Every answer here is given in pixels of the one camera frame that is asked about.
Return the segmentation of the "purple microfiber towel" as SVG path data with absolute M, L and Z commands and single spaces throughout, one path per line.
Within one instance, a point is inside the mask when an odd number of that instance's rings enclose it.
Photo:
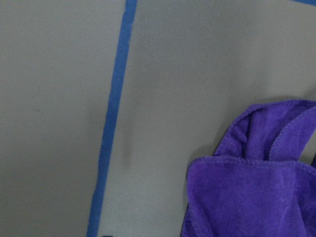
M 250 106 L 188 167 L 181 236 L 315 236 L 316 165 L 299 160 L 315 129 L 315 101 Z

